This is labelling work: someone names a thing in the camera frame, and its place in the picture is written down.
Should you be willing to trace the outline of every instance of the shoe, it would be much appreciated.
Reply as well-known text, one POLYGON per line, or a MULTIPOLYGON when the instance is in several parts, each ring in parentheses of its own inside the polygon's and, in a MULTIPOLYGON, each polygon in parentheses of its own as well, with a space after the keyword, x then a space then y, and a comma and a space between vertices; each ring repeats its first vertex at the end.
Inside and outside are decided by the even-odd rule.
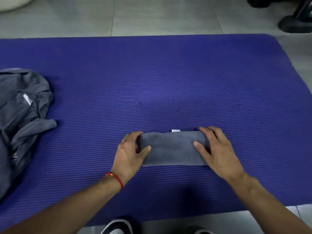
POLYGON ((183 231, 183 234, 213 234, 211 231, 206 230, 200 226, 190 226, 183 231))
POLYGON ((133 229, 125 219, 115 219, 105 226, 100 234, 133 234, 133 229))

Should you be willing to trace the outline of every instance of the hand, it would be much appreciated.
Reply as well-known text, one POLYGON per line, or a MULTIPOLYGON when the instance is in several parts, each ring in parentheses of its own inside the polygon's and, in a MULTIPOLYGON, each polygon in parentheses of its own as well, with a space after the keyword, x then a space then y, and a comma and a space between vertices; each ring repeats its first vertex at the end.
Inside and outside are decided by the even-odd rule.
POLYGON ((136 153, 137 145, 135 140, 141 134, 143 134, 142 131, 126 134, 118 145, 111 172, 119 177, 123 185, 126 185, 137 173, 145 157, 151 151, 151 146, 146 146, 140 153, 136 153))
POLYGON ((201 143, 194 141, 193 144, 208 166, 228 183, 243 177, 246 173, 222 130, 214 126, 200 127, 199 129, 209 140, 211 154, 201 143))

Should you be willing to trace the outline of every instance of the forearm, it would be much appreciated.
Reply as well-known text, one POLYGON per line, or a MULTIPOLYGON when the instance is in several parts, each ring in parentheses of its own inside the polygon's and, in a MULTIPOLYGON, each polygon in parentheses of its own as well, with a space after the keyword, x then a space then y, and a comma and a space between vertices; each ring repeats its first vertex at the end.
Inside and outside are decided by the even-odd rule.
POLYGON ((229 184, 265 234, 312 233, 302 220, 275 199, 256 178, 245 174, 229 184))
POLYGON ((5 230, 3 234, 75 234, 119 190, 120 184, 115 178, 105 177, 5 230))

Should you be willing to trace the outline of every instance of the purple yoga mat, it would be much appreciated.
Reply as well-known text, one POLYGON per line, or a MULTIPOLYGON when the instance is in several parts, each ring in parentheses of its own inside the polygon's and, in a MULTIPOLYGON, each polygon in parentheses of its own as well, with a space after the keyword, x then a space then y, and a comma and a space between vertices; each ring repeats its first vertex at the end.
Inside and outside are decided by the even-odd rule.
MULTIPOLYGON (((126 133, 214 125, 285 205, 312 203, 312 95, 269 35, 1 39, 0 68, 41 73, 55 100, 0 229, 111 169, 126 133)), ((207 166, 144 167, 89 223, 244 209, 207 166)))

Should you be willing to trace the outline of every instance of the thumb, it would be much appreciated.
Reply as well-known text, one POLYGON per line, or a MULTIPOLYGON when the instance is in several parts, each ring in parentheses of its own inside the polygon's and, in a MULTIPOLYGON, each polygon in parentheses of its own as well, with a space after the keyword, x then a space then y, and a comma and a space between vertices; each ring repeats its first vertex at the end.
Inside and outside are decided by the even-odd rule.
POLYGON ((152 147, 146 146, 144 149, 141 150, 141 152, 138 153, 138 156, 141 157, 143 160, 145 159, 145 157, 149 154, 149 152, 151 151, 152 147))
POLYGON ((207 164, 209 166, 211 166, 211 164, 212 164, 211 154, 207 152, 207 150, 204 148, 204 146, 201 143, 194 141, 193 145, 194 145, 195 149, 198 151, 198 153, 200 153, 200 155, 207 162, 207 164))

